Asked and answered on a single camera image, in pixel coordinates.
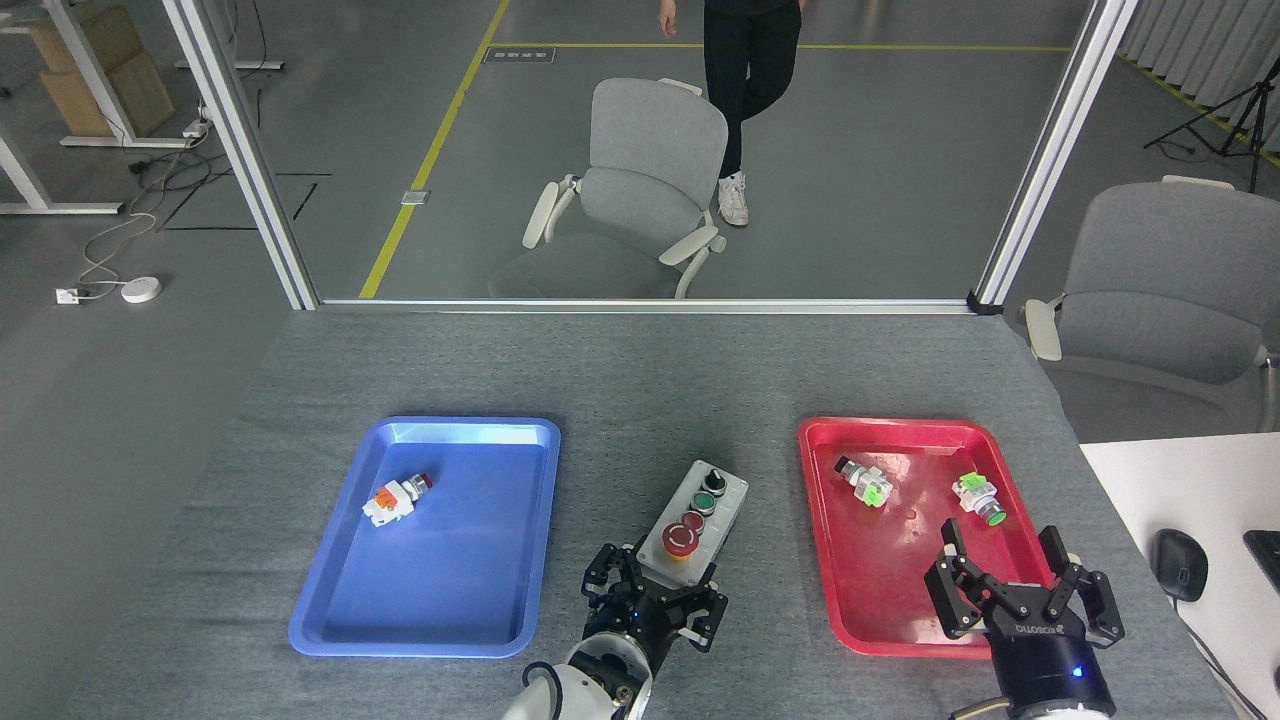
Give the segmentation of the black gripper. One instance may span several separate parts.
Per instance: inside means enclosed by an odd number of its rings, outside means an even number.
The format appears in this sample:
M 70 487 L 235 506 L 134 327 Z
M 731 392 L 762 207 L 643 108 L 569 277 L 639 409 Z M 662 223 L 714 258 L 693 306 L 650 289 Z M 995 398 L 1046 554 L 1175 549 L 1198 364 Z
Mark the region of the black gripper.
M 987 633 L 998 688 L 1009 714 L 1112 714 L 1114 698 L 1094 647 L 1125 637 L 1108 577 L 1068 552 L 1059 529 L 1041 530 L 1041 548 L 1055 584 L 1041 616 L 1021 619 L 1021 601 L 974 562 L 957 519 L 940 528 L 943 547 L 924 582 L 947 638 Z M 1087 625 L 1068 603 L 1079 594 Z
M 643 569 L 630 544 L 604 543 L 582 575 L 591 612 L 585 638 L 612 632 L 635 641 L 650 671 L 659 671 L 677 635 L 701 653 L 710 651 L 728 598 L 708 568 L 695 585 L 671 592 L 671 603 L 643 591 Z

